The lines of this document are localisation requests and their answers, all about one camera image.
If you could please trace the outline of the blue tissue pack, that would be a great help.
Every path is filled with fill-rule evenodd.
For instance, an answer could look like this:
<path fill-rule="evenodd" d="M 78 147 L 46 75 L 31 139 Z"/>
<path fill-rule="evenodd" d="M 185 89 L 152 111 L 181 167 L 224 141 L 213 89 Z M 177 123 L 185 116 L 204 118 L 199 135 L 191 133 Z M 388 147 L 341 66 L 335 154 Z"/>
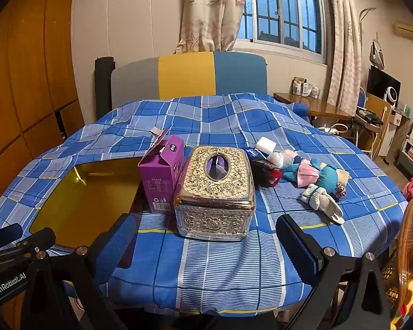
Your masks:
<path fill-rule="evenodd" d="M 248 158 L 251 159 L 263 159 L 264 156 L 255 148 L 252 147 L 244 147 L 243 150 L 246 152 Z"/>

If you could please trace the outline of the white sponge block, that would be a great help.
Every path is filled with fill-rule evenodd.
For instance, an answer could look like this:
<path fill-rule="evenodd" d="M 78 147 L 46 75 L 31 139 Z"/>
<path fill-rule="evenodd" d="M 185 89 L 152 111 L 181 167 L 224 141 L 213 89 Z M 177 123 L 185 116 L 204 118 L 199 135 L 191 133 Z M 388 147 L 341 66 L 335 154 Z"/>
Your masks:
<path fill-rule="evenodd" d="M 265 136 L 262 136 L 256 143 L 255 148 L 265 154 L 265 155 L 270 155 L 275 151 L 277 143 L 274 142 L 273 140 L 270 140 L 266 138 Z"/>

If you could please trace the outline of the rattan chair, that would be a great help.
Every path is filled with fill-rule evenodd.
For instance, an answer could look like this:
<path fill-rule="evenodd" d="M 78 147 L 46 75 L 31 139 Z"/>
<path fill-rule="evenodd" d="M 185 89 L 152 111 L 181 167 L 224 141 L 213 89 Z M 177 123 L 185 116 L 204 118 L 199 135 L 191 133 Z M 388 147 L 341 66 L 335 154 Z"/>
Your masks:
<path fill-rule="evenodd" d="M 413 329 L 413 199 L 406 208 L 397 247 L 381 271 L 391 329 Z"/>

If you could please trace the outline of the right beige curtain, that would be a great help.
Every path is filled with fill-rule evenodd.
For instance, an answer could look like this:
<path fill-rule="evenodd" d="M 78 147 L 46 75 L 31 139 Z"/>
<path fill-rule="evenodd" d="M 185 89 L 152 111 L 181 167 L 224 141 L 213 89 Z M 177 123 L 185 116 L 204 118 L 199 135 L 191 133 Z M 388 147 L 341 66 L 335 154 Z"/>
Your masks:
<path fill-rule="evenodd" d="M 360 20 L 354 0 L 331 0 L 333 8 L 333 63 L 327 102 L 353 116 L 362 74 Z"/>

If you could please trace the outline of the yellow metal tray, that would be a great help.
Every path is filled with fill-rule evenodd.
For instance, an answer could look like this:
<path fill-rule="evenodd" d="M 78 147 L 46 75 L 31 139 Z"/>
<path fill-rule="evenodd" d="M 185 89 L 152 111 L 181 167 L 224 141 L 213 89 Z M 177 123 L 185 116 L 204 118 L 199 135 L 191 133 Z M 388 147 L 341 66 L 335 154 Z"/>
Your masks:
<path fill-rule="evenodd" d="M 140 186 L 140 158 L 109 159 L 75 165 L 48 196 L 29 228 L 54 231 L 56 245 L 89 246 L 128 213 Z"/>

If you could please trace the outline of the white sock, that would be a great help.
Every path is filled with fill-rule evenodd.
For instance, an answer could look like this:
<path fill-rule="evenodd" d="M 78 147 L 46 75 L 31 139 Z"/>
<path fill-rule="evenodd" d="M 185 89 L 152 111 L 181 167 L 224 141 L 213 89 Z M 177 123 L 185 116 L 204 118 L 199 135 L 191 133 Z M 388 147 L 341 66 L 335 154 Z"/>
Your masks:
<path fill-rule="evenodd" d="M 332 223 L 338 225 L 345 223 L 341 207 L 325 188 L 311 183 L 301 194 L 301 200 L 314 211 L 323 212 Z"/>

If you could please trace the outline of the teal plush doll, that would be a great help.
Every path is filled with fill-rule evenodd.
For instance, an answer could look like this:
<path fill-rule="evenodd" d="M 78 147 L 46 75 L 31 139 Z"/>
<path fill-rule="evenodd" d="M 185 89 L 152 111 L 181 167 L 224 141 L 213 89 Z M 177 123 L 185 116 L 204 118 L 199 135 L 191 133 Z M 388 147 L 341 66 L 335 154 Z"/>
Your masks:
<path fill-rule="evenodd" d="M 283 179 L 297 184 L 299 188 L 306 188 L 310 184 L 324 188 L 327 193 L 336 198 L 344 198 L 348 184 L 349 173 L 317 159 L 304 159 L 296 156 L 292 164 L 282 168 Z"/>

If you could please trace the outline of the purple cardboard carton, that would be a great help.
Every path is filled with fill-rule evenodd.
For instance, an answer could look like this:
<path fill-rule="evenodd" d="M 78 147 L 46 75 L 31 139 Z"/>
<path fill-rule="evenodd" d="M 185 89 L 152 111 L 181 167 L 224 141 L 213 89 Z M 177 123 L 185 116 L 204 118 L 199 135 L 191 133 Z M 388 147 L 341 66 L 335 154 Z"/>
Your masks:
<path fill-rule="evenodd" d="M 177 180 L 183 163 L 183 140 L 167 136 L 169 129 L 158 135 L 138 163 L 148 206 L 153 213 L 172 211 Z"/>

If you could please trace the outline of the window with bars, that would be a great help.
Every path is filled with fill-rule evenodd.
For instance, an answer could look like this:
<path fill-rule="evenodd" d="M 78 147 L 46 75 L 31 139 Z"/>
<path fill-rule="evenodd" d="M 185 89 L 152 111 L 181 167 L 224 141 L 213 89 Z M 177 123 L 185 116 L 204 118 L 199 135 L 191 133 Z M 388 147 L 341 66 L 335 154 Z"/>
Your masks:
<path fill-rule="evenodd" d="M 244 0 L 236 48 L 326 62 L 324 0 Z"/>

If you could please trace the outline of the wooden wardrobe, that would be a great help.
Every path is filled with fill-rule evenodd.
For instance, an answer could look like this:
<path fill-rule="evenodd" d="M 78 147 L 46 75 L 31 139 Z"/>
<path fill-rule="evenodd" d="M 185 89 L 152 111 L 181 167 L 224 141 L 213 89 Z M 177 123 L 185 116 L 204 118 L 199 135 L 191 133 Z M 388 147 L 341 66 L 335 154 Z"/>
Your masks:
<path fill-rule="evenodd" d="M 72 0 L 0 11 L 0 196 L 31 160 L 84 125 L 70 42 Z"/>

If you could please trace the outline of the black monitor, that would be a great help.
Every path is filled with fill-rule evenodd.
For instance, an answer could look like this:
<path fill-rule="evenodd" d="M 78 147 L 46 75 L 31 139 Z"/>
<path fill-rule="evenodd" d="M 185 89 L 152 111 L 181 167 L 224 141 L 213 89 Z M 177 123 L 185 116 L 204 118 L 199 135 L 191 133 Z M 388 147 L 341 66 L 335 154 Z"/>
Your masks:
<path fill-rule="evenodd" d="M 388 86 L 392 86 L 396 89 L 399 98 L 401 83 L 383 70 L 371 66 L 368 72 L 366 91 L 369 94 L 384 100 L 384 93 Z"/>

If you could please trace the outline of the packages on side table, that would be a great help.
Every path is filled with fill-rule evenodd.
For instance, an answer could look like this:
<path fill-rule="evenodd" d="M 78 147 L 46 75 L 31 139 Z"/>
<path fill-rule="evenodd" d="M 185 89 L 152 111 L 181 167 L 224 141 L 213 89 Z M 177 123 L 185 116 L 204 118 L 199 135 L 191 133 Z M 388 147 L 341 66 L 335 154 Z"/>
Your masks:
<path fill-rule="evenodd" d="M 291 88 L 292 94 L 294 95 L 314 99 L 319 99 L 321 91 L 316 85 L 308 83 L 306 78 L 300 77 L 294 77 L 292 79 Z"/>

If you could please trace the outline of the gold ornate tissue box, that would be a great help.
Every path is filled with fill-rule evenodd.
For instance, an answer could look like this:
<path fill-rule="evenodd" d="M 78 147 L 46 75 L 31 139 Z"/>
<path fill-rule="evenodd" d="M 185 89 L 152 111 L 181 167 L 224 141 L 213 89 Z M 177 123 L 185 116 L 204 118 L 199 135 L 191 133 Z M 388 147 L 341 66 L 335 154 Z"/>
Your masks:
<path fill-rule="evenodd" d="M 237 147 L 194 147 L 179 176 L 173 204 L 183 237 L 241 241 L 256 208 L 246 152 Z"/>

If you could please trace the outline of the beige curtain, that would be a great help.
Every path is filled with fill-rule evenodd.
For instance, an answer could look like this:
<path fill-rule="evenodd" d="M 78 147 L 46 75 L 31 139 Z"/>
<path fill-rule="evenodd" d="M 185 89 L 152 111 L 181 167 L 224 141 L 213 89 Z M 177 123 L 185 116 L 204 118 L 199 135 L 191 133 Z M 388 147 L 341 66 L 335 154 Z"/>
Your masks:
<path fill-rule="evenodd" d="M 176 53 L 231 51 L 246 0 L 184 0 Z"/>
<path fill-rule="evenodd" d="M 354 0 L 331 0 L 333 8 L 333 63 L 327 102 L 353 116 L 362 74 L 360 20 Z"/>

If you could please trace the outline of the wooden side table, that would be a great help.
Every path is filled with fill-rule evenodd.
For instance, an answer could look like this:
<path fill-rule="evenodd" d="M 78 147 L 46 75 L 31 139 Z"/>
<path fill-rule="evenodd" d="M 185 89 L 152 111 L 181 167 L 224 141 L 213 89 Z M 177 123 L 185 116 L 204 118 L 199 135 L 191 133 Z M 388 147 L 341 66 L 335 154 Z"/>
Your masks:
<path fill-rule="evenodd" d="M 307 106 L 310 117 L 337 119 L 343 121 L 350 121 L 353 119 L 351 115 L 348 115 L 346 112 L 336 106 L 333 106 L 332 104 L 328 104 L 322 99 L 314 99 L 290 93 L 277 92 L 273 94 L 273 96 L 278 102 L 282 102 L 284 104 L 299 103 Z"/>

